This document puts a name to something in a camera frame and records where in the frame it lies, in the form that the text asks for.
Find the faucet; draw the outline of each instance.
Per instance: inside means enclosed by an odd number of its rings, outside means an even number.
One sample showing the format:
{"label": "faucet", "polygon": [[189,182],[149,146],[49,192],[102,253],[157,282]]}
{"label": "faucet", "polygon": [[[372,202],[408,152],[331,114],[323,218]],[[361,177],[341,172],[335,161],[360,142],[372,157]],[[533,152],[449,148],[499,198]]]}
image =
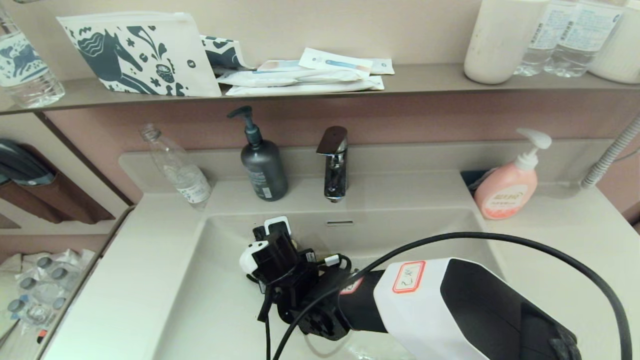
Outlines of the faucet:
{"label": "faucet", "polygon": [[347,194],[347,129],[329,127],[320,140],[316,152],[326,156],[324,166],[324,197],[339,202]]}

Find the sink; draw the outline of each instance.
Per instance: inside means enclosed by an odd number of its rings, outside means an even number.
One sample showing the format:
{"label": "sink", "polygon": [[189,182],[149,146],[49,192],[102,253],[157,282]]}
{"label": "sink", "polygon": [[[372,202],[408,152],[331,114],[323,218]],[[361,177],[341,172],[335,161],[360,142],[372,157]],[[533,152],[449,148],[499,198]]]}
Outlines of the sink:
{"label": "sink", "polygon": [[[253,241],[252,229],[268,218],[287,215],[299,248],[317,254],[340,252],[362,268],[388,251],[427,236],[484,231],[468,208],[301,212],[224,215],[208,218],[191,264],[156,348],[155,360],[264,359],[265,329],[256,321],[263,297],[238,265]],[[447,240],[406,252],[391,262],[457,257],[502,272],[485,240]],[[271,308],[271,348],[275,351],[287,324]],[[291,336],[281,359],[413,359],[393,337],[351,331],[339,341]]]}

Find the wall shelf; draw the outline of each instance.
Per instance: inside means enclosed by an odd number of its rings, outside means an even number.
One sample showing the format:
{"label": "wall shelf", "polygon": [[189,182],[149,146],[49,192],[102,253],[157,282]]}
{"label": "wall shelf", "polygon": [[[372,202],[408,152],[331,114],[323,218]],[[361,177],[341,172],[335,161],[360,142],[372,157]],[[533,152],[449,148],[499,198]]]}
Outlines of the wall shelf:
{"label": "wall shelf", "polygon": [[[336,98],[358,96],[384,96],[408,94],[442,94],[452,92],[495,92],[495,91],[537,91],[537,90],[626,90],[639,91],[640,85],[625,85],[600,79],[591,74],[581,78],[559,78],[542,73],[531,78],[514,76],[500,85],[483,85],[467,79],[462,64],[396,65],[396,74],[383,76],[384,91],[348,92],[337,94],[295,95],[288,98]],[[67,94],[58,102],[43,108],[22,109],[16,105],[0,110],[0,115],[53,111],[74,108],[91,108],[124,104],[152,104],[162,102],[206,102],[206,101],[247,101],[277,99],[282,96],[250,97],[177,97],[164,95],[128,94],[111,92],[96,78],[77,79],[64,82]]]}

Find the black pump nozzle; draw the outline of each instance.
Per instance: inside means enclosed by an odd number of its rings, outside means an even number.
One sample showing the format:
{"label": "black pump nozzle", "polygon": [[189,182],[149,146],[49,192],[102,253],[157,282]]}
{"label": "black pump nozzle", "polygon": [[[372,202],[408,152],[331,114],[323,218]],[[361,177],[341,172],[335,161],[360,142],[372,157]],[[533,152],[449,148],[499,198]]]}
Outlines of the black pump nozzle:
{"label": "black pump nozzle", "polygon": [[227,114],[228,118],[234,118],[238,115],[242,115],[244,117],[244,122],[246,126],[244,127],[244,134],[246,135],[247,141],[251,145],[259,145],[262,142],[262,134],[260,134],[260,129],[253,123],[253,109],[251,106],[242,106],[241,108],[235,109]]}

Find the pump dispenser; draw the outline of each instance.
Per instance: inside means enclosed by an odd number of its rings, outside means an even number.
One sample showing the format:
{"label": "pump dispenser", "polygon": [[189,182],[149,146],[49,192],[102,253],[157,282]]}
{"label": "pump dispenser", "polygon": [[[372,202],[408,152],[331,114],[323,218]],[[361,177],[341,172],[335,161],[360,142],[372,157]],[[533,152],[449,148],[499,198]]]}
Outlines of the pump dispenser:
{"label": "pump dispenser", "polygon": [[474,199],[480,212],[487,219],[499,220],[515,215],[529,201],[538,186],[534,170],[538,164],[538,150],[548,149],[551,138],[532,129],[518,129],[533,144],[515,161],[501,166],[491,173],[476,190]]}
{"label": "pump dispenser", "polygon": [[255,194],[264,201],[280,200],[289,189],[278,146],[262,138],[260,129],[253,123],[253,109],[243,106],[231,111],[227,117],[244,118],[244,135],[247,144],[240,154],[242,164]]}

